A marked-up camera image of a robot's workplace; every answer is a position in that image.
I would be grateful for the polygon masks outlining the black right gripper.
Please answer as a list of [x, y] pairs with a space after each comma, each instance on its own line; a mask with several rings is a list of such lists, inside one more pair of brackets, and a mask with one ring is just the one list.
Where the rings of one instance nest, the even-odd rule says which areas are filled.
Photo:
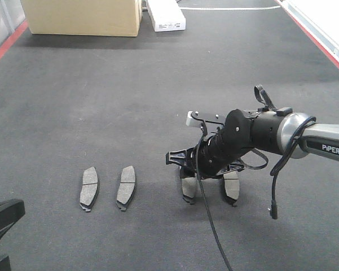
[[166, 164], [180, 166], [181, 178], [193, 177], [200, 172], [202, 178], [214, 177], [218, 172], [245, 154], [245, 134], [218, 132], [199, 147], [166, 154]]

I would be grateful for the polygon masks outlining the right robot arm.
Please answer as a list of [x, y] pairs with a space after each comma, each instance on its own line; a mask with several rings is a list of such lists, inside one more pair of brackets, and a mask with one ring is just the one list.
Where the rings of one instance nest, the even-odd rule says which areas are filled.
[[245, 165], [240, 158], [256, 149], [294, 159], [313, 153], [339, 161], [339, 124], [318, 124], [290, 107], [232, 110], [227, 116], [190, 111], [186, 124], [200, 128], [204, 139], [195, 147], [166, 154], [167, 164], [181, 167], [182, 178], [241, 171]]

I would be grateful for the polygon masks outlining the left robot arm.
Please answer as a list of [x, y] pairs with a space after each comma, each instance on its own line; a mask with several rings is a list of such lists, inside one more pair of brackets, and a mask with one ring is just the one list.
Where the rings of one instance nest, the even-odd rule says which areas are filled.
[[[0, 202], [0, 240], [24, 215], [25, 205], [22, 199], [10, 199]], [[0, 255], [0, 270], [11, 270], [8, 254]]]

